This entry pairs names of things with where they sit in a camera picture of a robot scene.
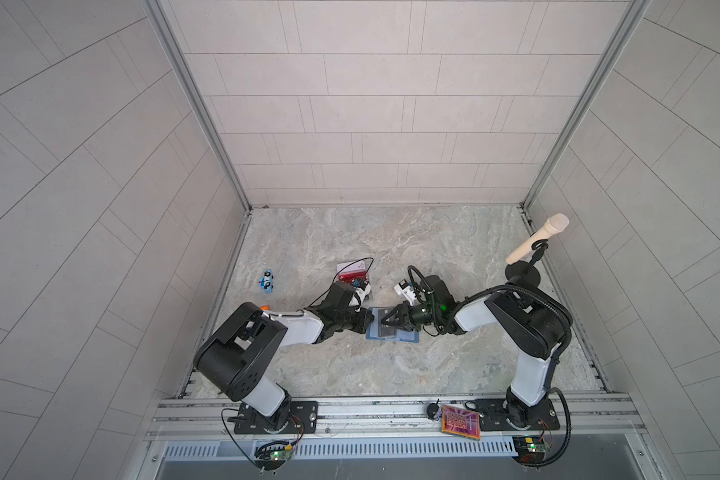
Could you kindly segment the blue card holder wallet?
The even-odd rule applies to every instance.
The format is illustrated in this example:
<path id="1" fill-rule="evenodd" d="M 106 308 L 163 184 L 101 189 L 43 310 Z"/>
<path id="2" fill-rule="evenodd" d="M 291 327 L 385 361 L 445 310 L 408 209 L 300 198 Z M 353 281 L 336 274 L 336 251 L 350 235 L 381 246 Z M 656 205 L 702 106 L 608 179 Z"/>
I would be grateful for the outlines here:
<path id="1" fill-rule="evenodd" d="M 417 331 L 406 331 L 395 325 L 387 325 L 381 322 L 381 318 L 389 312 L 388 308 L 372 307 L 370 311 L 373 314 L 373 320 L 365 333 L 367 340 L 412 344 L 419 342 L 419 333 Z"/>

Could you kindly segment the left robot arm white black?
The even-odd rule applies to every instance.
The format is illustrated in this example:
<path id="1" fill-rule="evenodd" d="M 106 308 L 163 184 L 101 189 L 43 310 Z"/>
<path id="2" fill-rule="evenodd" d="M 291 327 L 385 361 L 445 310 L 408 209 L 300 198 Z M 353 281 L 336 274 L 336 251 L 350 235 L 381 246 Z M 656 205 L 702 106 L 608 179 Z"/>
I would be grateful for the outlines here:
<path id="1" fill-rule="evenodd" d="M 256 411 L 266 430 L 279 431 L 288 423 L 292 397 L 266 377 L 278 349 L 319 344 L 345 330 L 364 334 L 373 321 L 363 306 L 370 292 L 366 280 L 336 281 L 319 304 L 289 313 L 245 302 L 200 346 L 193 366 L 229 399 Z"/>

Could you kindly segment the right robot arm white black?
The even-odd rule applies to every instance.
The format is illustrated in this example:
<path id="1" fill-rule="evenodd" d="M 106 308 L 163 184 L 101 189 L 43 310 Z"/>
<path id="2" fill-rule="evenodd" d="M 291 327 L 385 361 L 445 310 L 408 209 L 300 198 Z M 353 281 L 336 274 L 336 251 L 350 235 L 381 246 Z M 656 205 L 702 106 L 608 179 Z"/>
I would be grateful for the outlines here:
<path id="1" fill-rule="evenodd" d="M 472 401 L 482 416 L 481 429 L 518 431 L 552 427 L 559 421 L 549 399 L 559 358 L 572 338 L 568 310 L 538 288 L 536 273 L 516 274 L 499 286 L 457 302 L 445 283 L 432 275 L 407 283 L 402 293 L 414 297 L 379 319 L 382 325 L 405 331 L 433 326 L 439 335 L 462 335 L 497 324 L 515 343 L 518 360 L 505 399 Z"/>

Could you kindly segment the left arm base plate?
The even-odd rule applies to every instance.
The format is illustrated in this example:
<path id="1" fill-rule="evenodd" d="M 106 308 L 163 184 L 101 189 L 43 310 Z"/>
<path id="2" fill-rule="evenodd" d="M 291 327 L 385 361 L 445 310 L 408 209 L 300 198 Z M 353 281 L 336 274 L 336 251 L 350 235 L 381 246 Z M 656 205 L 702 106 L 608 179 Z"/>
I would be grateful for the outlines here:
<path id="1" fill-rule="evenodd" d="M 317 401 L 294 401 L 279 407 L 272 416 L 264 416 L 252 406 L 242 403 L 234 422 L 234 433 L 237 435 L 289 435 L 313 434 L 319 403 Z"/>

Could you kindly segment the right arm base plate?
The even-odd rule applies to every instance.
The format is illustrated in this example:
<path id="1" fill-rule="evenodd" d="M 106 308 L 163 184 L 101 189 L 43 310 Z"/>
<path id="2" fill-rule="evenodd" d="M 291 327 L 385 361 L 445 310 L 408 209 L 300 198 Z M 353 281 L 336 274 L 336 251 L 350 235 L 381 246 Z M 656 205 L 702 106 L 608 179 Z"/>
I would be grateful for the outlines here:
<path id="1" fill-rule="evenodd" d="M 521 400 L 511 397 L 475 399 L 465 403 L 468 410 L 478 413 L 480 430 L 488 431 L 526 431 L 559 430 L 560 416 L 548 396 L 534 405 L 528 406 Z"/>

